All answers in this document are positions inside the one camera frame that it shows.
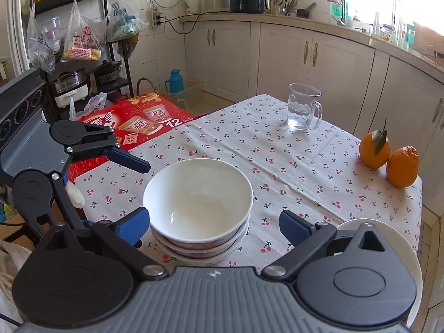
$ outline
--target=orange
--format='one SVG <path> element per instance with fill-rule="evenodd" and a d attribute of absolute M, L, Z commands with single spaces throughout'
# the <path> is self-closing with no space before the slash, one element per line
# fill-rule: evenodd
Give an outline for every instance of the orange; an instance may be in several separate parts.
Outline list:
<path fill-rule="evenodd" d="M 379 140 L 372 141 L 373 132 L 368 133 L 361 140 L 359 144 L 359 155 L 362 162 L 369 168 L 378 169 L 383 166 L 390 156 L 390 145 L 389 140 L 385 139 L 385 144 L 380 150 L 380 152 L 375 156 L 376 145 L 378 145 Z"/>
<path fill-rule="evenodd" d="M 414 147 L 395 150 L 387 162 L 387 179 L 398 188 L 412 185 L 418 175 L 419 155 Z"/>

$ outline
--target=white bowl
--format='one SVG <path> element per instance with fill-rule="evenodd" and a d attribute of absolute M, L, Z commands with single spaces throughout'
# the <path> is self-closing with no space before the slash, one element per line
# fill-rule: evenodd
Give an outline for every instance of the white bowl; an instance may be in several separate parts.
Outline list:
<path fill-rule="evenodd" d="M 247 235 L 247 231 L 248 231 L 248 224 L 245 226 L 243 234 L 238 239 L 236 239 L 236 241 L 232 244 L 232 246 L 230 246 L 230 248 L 228 248 L 225 252 L 222 252 L 222 253 L 220 253 L 214 257 L 211 257 L 211 258 L 197 259 L 197 258 L 185 257 L 183 255 L 180 255 L 179 253 L 173 252 L 170 248 L 168 248 L 165 244 L 162 244 L 160 241 L 157 241 L 157 245 L 161 249 L 163 249 L 165 251 L 165 253 L 167 253 L 168 255 L 170 255 L 172 257 L 177 258 L 180 261 L 183 261 L 187 265 L 190 265 L 190 266 L 210 266 L 210 265 L 213 265 L 213 264 L 221 261 L 229 253 L 231 253 L 233 250 L 235 250 L 239 246 L 242 239 L 245 238 L 245 236 Z"/>
<path fill-rule="evenodd" d="M 253 189 L 245 174 L 214 159 L 170 165 L 150 180 L 143 194 L 150 225 L 187 249 L 225 243 L 247 220 L 252 205 Z"/>
<path fill-rule="evenodd" d="M 176 246 L 175 244 L 171 243 L 168 239 L 166 239 L 163 235 L 161 235 L 158 231 L 156 231 L 154 228 L 151 228 L 151 233 L 154 236 L 154 238 L 156 238 L 157 241 L 161 242 L 162 244 L 170 248 L 173 252 L 182 255 L 184 257 L 202 259 L 202 258 L 215 257 L 216 255 L 221 254 L 225 252 L 227 249 L 229 249 L 240 236 L 245 234 L 246 229 L 248 229 L 248 223 L 249 223 L 249 217 L 240 226 L 236 234 L 230 240 L 214 248 L 204 249 L 204 250 L 185 249 Z"/>
<path fill-rule="evenodd" d="M 402 262 L 404 263 L 416 283 L 417 296 L 407 318 L 407 327 L 409 328 L 418 314 L 419 305 L 421 304 L 422 297 L 422 274 L 418 258 L 415 254 L 415 251 L 410 246 L 410 243 L 407 241 L 407 239 L 403 237 L 400 232 L 392 228 L 390 225 L 385 224 L 379 220 L 365 218 L 353 219 L 342 223 L 338 226 L 337 229 L 358 230 L 359 226 L 365 222 L 374 224 L 376 228 L 378 228 L 378 230 L 382 233 L 382 235 L 384 235 L 384 238 L 387 239 L 389 244 L 398 254 L 399 258 L 401 258 Z"/>

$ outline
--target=green leaf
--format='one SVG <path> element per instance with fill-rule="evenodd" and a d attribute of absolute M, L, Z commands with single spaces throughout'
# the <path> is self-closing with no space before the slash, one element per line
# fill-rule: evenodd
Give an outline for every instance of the green leaf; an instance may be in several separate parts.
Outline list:
<path fill-rule="evenodd" d="M 382 134 L 381 130 L 375 130 L 372 133 L 372 141 L 375 142 L 375 141 L 378 141 L 379 139 L 381 139 L 381 134 Z"/>
<path fill-rule="evenodd" d="M 387 129 L 384 129 L 384 131 L 382 132 L 381 138 L 378 141 L 378 144 L 376 145 L 375 148 L 375 156 L 379 154 L 379 152 L 382 150 L 382 148 L 384 147 L 385 143 L 387 140 Z"/>

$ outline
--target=table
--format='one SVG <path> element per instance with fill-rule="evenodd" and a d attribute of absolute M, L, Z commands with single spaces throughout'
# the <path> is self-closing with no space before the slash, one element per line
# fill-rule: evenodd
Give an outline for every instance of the table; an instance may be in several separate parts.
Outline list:
<path fill-rule="evenodd" d="M 379 219 L 416 251 L 421 179 L 399 189 L 387 181 L 385 167 L 372 170 L 361 163 L 358 138 L 325 121 L 316 130 L 292 130 L 286 118 L 285 102 L 259 95 L 179 125 L 132 150 L 151 163 L 148 174 L 108 162 L 79 176 L 75 184 L 85 195 L 85 214 L 93 221 L 115 221 L 142 204 L 146 184 L 167 165 L 213 158 L 243 171 L 254 191 L 248 235 L 220 266 L 260 270 L 290 251 L 279 230 L 283 209 L 335 226 L 349 219 Z M 142 240 L 143 252 L 168 270 L 182 264 L 158 248 L 149 230 Z"/>

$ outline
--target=stacked bowl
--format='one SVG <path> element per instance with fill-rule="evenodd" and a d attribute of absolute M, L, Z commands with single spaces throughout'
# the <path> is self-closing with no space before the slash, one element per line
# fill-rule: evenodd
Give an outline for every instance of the stacked bowl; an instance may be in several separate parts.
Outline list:
<path fill-rule="evenodd" d="M 214 264 L 239 246 L 252 205 L 245 174 L 214 159 L 172 164 L 151 179 L 143 194 L 159 247 L 194 266 Z"/>

